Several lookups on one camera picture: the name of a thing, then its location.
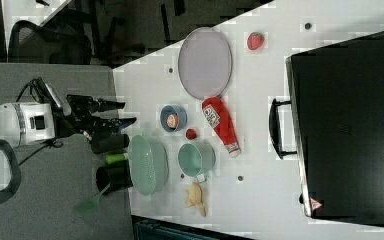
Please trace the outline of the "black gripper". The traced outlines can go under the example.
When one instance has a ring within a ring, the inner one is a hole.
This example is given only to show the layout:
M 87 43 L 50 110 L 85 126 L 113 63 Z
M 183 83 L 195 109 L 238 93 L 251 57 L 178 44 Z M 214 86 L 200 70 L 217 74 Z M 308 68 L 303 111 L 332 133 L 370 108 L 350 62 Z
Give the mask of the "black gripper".
M 100 141 L 112 133 L 119 133 L 137 121 L 136 117 L 110 120 L 94 116 L 96 112 L 123 109 L 125 102 L 72 94 L 67 95 L 66 101 L 63 102 L 41 78 L 34 78 L 30 82 L 30 90 L 36 92 L 39 103 L 51 106 L 57 138 L 83 134 L 89 142 Z

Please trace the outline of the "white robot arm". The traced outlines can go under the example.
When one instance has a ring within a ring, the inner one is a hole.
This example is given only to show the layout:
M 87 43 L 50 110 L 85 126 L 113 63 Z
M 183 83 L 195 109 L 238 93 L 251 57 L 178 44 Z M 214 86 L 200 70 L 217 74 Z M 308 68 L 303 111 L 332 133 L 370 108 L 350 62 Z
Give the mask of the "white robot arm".
M 72 94 L 61 100 L 41 78 L 32 79 L 23 89 L 30 92 L 31 102 L 16 100 L 0 105 L 0 169 L 9 175 L 0 181 L 0 204 L 12 198 L 21 185 L 22 162 L 14 152 L 18 147 L 40 144 L 58 148 L 60 139 L 74 134 L 84 135 L 95 154 L 129 146 L 129 136 L 122 130 L 137 119 L 99 116 L 124 108 L 123 102 Z

